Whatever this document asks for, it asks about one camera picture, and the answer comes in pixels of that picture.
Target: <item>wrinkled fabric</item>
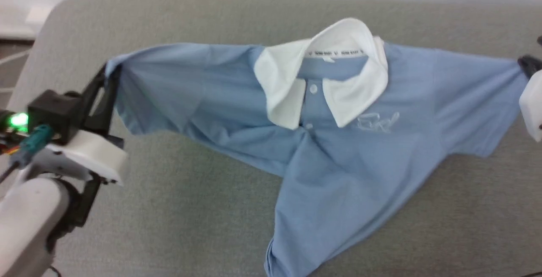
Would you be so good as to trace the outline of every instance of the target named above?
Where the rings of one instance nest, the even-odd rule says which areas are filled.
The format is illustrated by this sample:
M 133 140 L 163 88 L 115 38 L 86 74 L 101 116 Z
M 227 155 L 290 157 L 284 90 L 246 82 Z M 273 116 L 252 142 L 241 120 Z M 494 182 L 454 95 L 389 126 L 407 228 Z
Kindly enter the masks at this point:
M 294 130 L 267 118 L 253 71 L 264 47 L 165 45 L 115 57 L 106 72 L 122 64 L 116 109 L 132 134 L 178 132 L 283 178 L 265 271 L 303 277 L 382 226 L 447 155 L 490 155 L 519 113 L 527 79 L 514 60 L 384 48 L 387 88 L 343 128 L 322 80 L 359 74 L 366 56 L 303 61 Z

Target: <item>blue shirt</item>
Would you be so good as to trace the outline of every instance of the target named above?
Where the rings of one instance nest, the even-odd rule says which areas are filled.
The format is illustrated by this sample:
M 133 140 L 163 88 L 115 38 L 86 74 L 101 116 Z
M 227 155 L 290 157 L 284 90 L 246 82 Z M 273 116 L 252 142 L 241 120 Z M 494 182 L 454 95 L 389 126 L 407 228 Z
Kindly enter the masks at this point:
M 152 47 L 107 74 L 119 64 L 131 133 L 179 132 L 283 178 L 270 277 L 368 237 L 447 155 L 490 155 L 527 83 L 513 60 L 384 43 L 356 19 L 276 47 Z

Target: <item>collar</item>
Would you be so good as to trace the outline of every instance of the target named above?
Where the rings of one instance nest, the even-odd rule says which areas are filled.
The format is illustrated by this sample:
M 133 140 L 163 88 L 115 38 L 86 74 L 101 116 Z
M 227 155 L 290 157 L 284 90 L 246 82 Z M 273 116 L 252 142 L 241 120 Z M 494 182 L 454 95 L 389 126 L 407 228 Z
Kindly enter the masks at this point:
M 312 39 L 266 47 L 254 64 L 254 74 L 267 99 L 269 120 L 280 127 L 298 128 L 306 82 L 297 76 L 306 53 L 358 49 L 368 56 L 359 75 L 344 81 L 322 81 L 324 98 L 339 128 L 358 117 L 384 92 L 387 86 L 384 42 L 373 37 L 360 20 L 347 18 Z

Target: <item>clothing tag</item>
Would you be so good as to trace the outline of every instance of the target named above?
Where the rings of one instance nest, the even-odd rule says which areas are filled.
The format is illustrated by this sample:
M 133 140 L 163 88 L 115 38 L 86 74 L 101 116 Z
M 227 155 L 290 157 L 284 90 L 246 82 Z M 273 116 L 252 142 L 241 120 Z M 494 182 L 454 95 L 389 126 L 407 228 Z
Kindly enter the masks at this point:
M 305 53 L 306 58 L 323 58 L 324 60 L 340 59 L 340 58 L 355 58 L 366 55 L 363 50 L 313 50 Z

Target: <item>gray tablecloth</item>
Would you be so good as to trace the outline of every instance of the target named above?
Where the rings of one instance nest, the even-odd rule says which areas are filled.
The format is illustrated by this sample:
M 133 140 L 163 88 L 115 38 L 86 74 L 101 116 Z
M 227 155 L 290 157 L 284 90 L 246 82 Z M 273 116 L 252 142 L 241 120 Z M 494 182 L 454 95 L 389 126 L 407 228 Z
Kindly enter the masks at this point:
M 68 0 L 46 22 L 10 102 L 80 90 L 113 55 L 174 42 L 273 45 L 357 17 L 388 42 L 516 58 L 538 53 L 542 8 L 370 0 Z M 67 277 L 255 277 L 281 180 L 170 133 L 126 139 L 106 186 L 60 240 Z M 489 159 L 450 157 L 368 240 L 317 276 L 516 277 L 542 270 L 542 146 L 519 119 Z

